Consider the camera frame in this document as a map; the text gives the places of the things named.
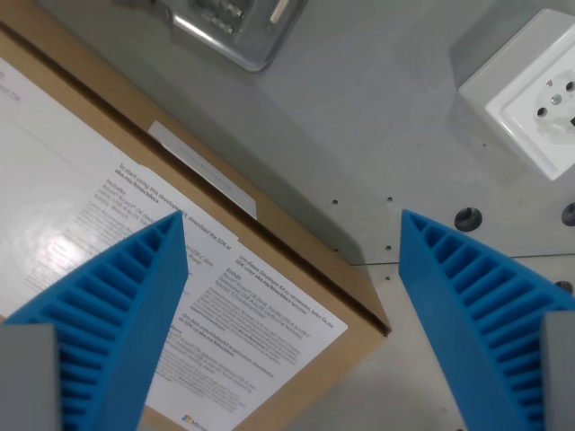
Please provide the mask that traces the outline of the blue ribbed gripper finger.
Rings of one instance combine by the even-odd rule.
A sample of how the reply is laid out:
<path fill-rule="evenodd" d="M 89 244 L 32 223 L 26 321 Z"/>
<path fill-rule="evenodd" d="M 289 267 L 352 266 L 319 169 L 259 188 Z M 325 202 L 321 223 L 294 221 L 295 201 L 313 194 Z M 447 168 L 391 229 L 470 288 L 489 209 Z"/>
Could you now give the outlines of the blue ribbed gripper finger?
<path fill-rule="evenodd" d="M 544 429 L 542 322 L 572 311 L 573 296 L 409 210 L 399 275 L 467 429 Z"/>
<path fill-rule="evenodd" d="M 137 428 L 188 275 L 176 211 L 89 259 L 5 319 L 55 331 L 65 430 Z"/>

